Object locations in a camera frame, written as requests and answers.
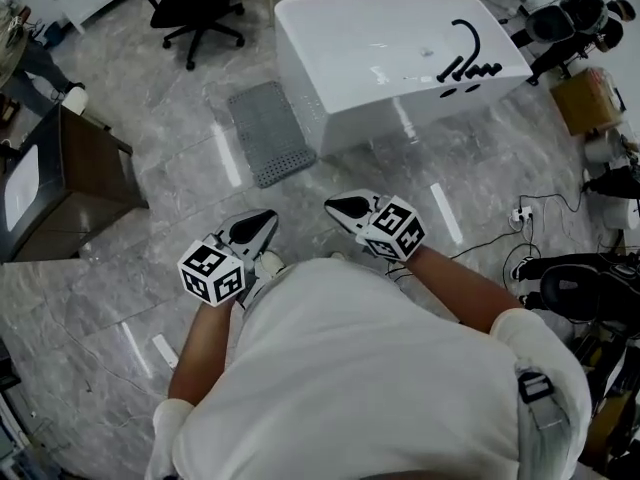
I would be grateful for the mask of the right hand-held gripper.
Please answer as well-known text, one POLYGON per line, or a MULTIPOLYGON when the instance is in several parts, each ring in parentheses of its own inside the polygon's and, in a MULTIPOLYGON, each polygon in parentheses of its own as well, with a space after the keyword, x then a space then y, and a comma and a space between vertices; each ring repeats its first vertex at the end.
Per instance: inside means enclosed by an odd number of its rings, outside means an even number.
POLYGON ((386 260, 407 261, 426 236, 418 212, 398 196, 353 190, 327 199, 324 208, 358 244, 386 260))

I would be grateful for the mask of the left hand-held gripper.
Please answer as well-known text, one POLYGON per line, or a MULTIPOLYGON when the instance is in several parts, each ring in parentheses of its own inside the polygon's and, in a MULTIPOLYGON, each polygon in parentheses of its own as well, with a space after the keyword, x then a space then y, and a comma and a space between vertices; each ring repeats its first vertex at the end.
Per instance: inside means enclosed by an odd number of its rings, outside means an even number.
POLYGON ((217 307, 229 300, 250 303, 273 275, 262 264, 278 228, 272 209, 249 210, 226 219, 194 241, 177 263, 184 290, 217 307))

